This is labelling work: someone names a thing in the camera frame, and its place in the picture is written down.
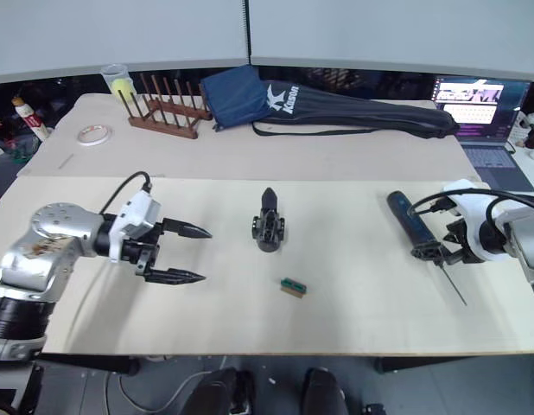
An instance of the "silver robotic arm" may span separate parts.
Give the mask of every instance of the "silver robotic arm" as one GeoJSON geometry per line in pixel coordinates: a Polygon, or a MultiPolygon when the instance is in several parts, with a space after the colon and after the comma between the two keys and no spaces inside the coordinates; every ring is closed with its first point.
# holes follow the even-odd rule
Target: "silver robotic arm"
{"type": "Polygon", "coordinates": [[[518,259],[534,290],[534,210],[522,207],[505,212],[496,219],[496,224],[503,227],[506,236],[504,250],[518,259]]]}
{"type": "Polygon", "coordinates": [[[27,233],[0,264],[0,361],[27,361],[40,353],[48,318],[79,257],[128,261],[148,282],[188,284],[204,279],[190,271],[153,269],[164,232],[188,238],[211,234],[169,218],[156,222],[160,204],[149,188],[143,186],[118,215],[95,214],[72,203],[54,203],[35,212],[27,233]]]}

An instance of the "yellow object in cup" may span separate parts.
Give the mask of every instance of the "yellow object in cup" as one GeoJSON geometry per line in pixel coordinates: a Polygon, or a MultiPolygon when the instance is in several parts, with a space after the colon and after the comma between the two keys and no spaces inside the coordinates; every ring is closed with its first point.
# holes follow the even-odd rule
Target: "yellow object in cup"
{"type": "Polygon", "coordinates": [[[121,91],[123,98],[127,101],[130,100],[130,93],[137,95],[137,91],[135,91],[135,87],[132,85],[131,78],[117,78],[116,80],[113,80],[110,85],[110,90],[118,99],[121,99],[119,96],[119,91],[121,91]]]}

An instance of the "wooden table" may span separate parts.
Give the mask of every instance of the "wooden table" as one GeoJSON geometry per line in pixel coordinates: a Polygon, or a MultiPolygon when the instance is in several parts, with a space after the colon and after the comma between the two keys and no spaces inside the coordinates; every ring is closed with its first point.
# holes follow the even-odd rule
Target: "wooden table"
{"type": "MultiPolygon", "coordinates": [[[[55,201],[94,212],[119,178],[22,176],[0,201],[0,258],[55,201]]],[[[213,239],[167,234],[157,268],[207,280],[144,283],[134,265],[80,259],[48,326],[45,352],[81,354],[470,355],[534,352],[534,296],[515,259],[454,265],[452,279],[409,255],[385,203],[412,201],[439,182],[262,182],[156,178],[161,216],[204,227],[213,239]],[[267,186],[279,196],[287,239],[261,252],[251,238],[267,186]],[[280,279],[308,286],[297,299],[280,279]]],[[[131,184],[112,212],[129,199],[131,184]]],[[[448,214],[427,215],[441,238],[448,214]]]]}
{"type": "MultiPolygon", "coordinates": [[[[434,108],[431,101],[392,101],[434,108]]],[[[260,137],[249,125],[212,130],[200,121],[196,140],[131,127],[111,95],[86,94],[22,170],[29,176],[153,176],[236,180],[479,180],[457,140],[401,131],[332,137],[260,137]],[[77,143],[88,125],[109,125],[109,141],[77,143]]],[[[310,131],[303,126],[301,131],[310,131]]]]}

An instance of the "white cable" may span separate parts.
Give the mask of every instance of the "white cable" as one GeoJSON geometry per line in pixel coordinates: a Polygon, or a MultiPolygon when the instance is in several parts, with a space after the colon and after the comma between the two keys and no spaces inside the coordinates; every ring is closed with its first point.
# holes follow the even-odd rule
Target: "white cable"
{"type": "Polygon", "coordinates": [[[226,355],[223,356],[223,360],[221,361],[221,364],[219,365],[219,370],[221,370],[223,367],[225,367],[226,363],[226,355]]]}
{"type": "Polygon", "coordinates": [[[171,398],[169,398],[169,400],[166,402],[166,404],[164,406],[162,406],[161,408],[158,408],[158,409],[149,409],[149,408],[144,408],[143,406],[140,406],[137,402],[135,402],[128,394],[127,392],[124,390],[123,388],[123,383],[121,382],[121,376],[118,377],[118,383],[119,383],[119,391],[121,392],[121,394],[123,395],[123,397],[125,399],[127,399],[127,402],[130,403],[130,405],[137,409],[138,411],[140,412],[144,412],[144,413],[158,413],[158,412],[161,412],[161,411],[164,411],[166,410],[172,403],[173,401],[177,398],[177,396],[179,396],[179,393],[181,393],[182,389],[184,389],[184,386],[187,385],[187,383],[192,380],[193,378],[197,377],[197,376],[201,376],[201,375],[204,375],[204,374],[210,374],[211,371],[208,371],[208,372],[198,372],[198,373],[194,373],[194,374],[191,374],[190,376],[188,376],[182,383],[181,385],[179,386],[179,388],[175,391],[175,393],[173,393],[173,395],[171,396],[171,398]]]}
{"type": "Polygon", "coordinates": [[[105,415],[110,415],[110,404],[108,402],[108,384],[110,383],[111,372],[104,376],[104,411],[105,415]]]}

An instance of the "laptop screen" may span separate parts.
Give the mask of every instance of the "laptop screen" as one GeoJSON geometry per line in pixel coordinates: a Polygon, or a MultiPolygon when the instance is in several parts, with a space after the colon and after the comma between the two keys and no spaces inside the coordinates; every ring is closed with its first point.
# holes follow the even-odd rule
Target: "laptop screen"
{"type": "Polygon", "coordinates": [[[460,141],[504,143],[529,86],[520,80],[438,76],[432,100],[461,126],[460,141]]]}

